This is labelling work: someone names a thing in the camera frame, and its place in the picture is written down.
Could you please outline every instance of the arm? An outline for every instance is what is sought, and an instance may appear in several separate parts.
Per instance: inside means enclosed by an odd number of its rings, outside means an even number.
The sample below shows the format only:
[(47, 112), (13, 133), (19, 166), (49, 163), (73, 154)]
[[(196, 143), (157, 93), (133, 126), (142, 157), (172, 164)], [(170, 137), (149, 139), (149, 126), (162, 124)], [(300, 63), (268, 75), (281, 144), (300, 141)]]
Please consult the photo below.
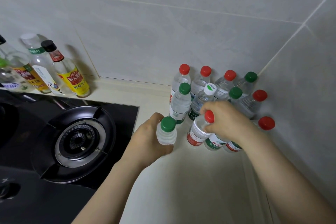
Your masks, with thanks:
[(208, 102), (215, 122), (206, 127), (239, 144), (249, 157), (284, 223), (336, 223), (336, 213), (321, 194), (246, 116), (229, 102)]
[(154, 113), (136, 130), (122, 158), (115, 163), (72, 224), (119, 223), (128, 195), (141, 171), (173, 151), (173, 145), (161, 145), (156, 137), (156, 127), (162, 118), (162, 114)]

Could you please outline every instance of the green bottle cap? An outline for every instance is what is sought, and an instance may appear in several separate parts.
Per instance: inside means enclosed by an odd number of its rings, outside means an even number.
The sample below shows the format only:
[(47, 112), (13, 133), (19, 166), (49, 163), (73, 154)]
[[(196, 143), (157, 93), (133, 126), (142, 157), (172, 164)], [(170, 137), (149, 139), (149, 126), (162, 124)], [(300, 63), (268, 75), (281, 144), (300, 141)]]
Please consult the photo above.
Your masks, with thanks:
[(172, 132), (175, 128), (175, 125), (175, 120), (172, 117), (167, 116), (161, 120), (161, 129), (164, 132)]
[(245, 75), (245, 80), (248, 82), (255, 82), (258, 79), (258, 75), (255, 72), (248, 72)]
[(8, 66), (7, 61), (0, 58), (0, 67), (6, 67), (6, 66)]
[(238, 87), (233, 87), (230, 91), (229, 91), (229, 96), (233, 99), (238, 99), (242, 96), (243, 91), (238, 88)]
[(182, 95), (187, 95), (191, 90), (190, 84), (187, 82), (183, 82), (180, 84), (178, 90)]

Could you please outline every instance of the bottle cap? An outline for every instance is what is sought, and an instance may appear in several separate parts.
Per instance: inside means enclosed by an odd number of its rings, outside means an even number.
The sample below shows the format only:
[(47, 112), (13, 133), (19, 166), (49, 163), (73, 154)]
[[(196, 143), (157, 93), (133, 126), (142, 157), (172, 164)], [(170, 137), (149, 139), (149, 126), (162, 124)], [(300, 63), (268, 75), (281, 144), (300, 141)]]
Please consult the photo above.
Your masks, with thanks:
[(6, 40), (2, 37), (2, 35), (0, 35), (0, 44), (4, 44), (6, 42)]
[(267, 99), (267, 93), (264, 90), (256, 90), (252, 96), (258, 102), (262, 102)]
[(229, 96), (233, 99), (238, 99), (242, 96), (243, 91), (238, 88), (238, 87), (233, 87), (230, 91), (229, 91)]
[(39, 47), (41, 40), (35, 33), (26, 33), (20, 36), (22, 42), (30, 47)]
[(228, 70), (224, 74), (224, 78), (228, 81), (233, 81), (236, 76), (237, 76), (237, 74), (233, 70)]
[(7, 61), (0, 58), (0, 67), (6, 67), (7, 66)]
[(208, 77), (211, 74), (211, 67), (203, 66), (201, 68), (201, 75), (204, 77)]
[(215, 121), (215, 116), (213, 115), (213, 112), (211, 110), (207, 110), (204, 114), (204, 119), (208, 122), (208, 123), (214, 123)]
[(204, 87), (204, 93), (209, 96), (214, 95), (216, 93), (216, 90), (217, 90), (217, 87), (213, 83), (207, 83)]
[(164, 132), (172, 132), (175, 128), (175, 125), (175, 120), (172, 117), (167, 116), (161, 120), (161, 129)]
[(271, 117), (264, 116), (259, 119), (258, 125), (263, 130), (271, 130), (275, 127), (275, 121)]
[(44, 40), (41, 43), (41, 46), (44, 48), (46, 52), (53, 52), (57, 50), (57, 47), (52, 40)]
[(187, 75), (190, 71), (190, 66), (187, 64), (180, 65), (180, 74)]
[(244, 78), (248, 82), (255, 82), (258, 79), (258, 75), (255, 72), (247, 72)]
[(191, 90), (190, 84), (187, 82), (183, 82), (180, 84), (178, 90), (182, 95), (187, 95)]

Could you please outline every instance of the tile wall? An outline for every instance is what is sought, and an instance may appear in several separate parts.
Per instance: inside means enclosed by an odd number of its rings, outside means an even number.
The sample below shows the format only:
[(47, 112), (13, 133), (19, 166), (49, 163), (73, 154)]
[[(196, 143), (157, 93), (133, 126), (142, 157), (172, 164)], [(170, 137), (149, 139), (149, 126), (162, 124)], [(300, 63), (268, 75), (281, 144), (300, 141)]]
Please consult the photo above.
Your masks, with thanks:
[(260, 74), (282, 152), (336, 207), (336, 0), (325, 0)]
[(322, 0), (0, 0), (0, 31), (36, 32), (84, 74), (169, 85), (178, 67), (259, 72)]

